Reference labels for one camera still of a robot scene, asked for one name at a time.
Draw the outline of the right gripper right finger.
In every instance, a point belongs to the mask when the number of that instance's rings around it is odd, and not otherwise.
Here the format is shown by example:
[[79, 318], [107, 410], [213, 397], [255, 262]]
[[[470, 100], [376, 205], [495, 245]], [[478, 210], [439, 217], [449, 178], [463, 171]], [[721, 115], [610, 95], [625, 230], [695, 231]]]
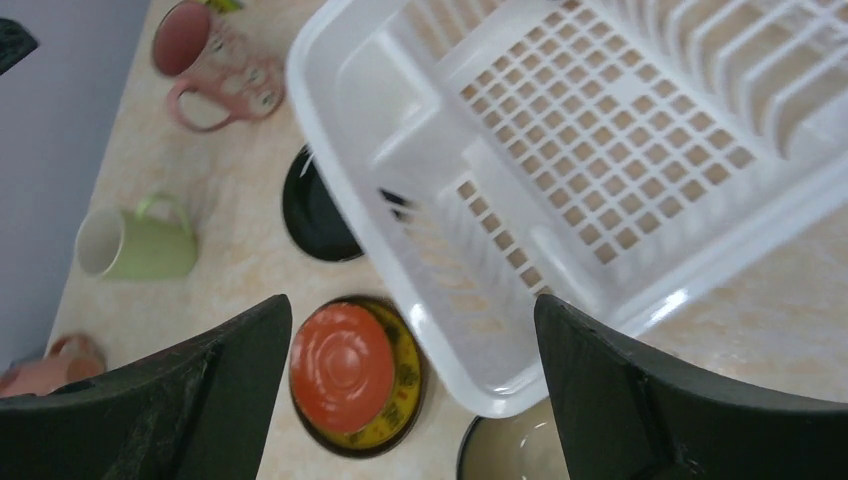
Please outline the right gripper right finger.
[[843, 479], [847, 407], [725, 377], [544, 294], [534, 322], [574, 479]]

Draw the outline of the light green mug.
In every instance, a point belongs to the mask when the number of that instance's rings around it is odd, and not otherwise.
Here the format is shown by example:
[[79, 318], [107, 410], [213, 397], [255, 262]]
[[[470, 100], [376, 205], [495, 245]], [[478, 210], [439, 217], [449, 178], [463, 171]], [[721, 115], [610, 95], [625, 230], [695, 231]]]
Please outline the light green mug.
[[89, 276], [149, 281], [189, 274], [199, 246], [186, 209], [171, 195], [153, 193], [133, 210], [109, 207], [89, 213], [74, 253]]

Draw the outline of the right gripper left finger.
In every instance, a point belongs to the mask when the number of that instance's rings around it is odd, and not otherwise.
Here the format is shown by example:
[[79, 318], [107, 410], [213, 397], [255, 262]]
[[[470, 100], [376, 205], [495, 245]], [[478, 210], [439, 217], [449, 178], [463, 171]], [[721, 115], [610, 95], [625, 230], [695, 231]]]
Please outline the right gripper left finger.
[[252, 479], [292, 332], [274, 295], [193, 338], [1, 402], [5, 479]]

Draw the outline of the orange dotted mug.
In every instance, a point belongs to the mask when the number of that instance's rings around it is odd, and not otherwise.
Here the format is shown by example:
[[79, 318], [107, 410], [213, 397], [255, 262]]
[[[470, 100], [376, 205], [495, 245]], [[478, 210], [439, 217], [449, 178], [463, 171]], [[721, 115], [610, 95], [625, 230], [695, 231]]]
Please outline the orange dotted mug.
[[43, 358], [7, 370], [1, 376], [1, 397], [48, 395], [106, 370], [105, 358], [90, 336], [67, 334], [58, 338]]

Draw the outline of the white plastic dish rack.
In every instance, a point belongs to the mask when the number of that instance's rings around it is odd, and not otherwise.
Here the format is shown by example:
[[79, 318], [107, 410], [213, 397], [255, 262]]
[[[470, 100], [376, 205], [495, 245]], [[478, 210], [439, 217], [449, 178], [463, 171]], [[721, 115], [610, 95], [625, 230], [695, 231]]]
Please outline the white plastic dish rack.
[[847, 199], [843, 1], [329, 1], [316, 166], [447, 391], [547, 394], [550, 293], [628, 335]]

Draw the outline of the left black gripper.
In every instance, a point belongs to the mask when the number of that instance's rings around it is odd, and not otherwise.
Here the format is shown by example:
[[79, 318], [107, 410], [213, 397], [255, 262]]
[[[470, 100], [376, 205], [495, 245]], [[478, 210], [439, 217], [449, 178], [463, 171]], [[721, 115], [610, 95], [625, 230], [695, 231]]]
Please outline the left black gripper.
[[39, 47], [38, 40], [19, 22], [2, 18], [0, 25], [0, 74], [4, 75]]

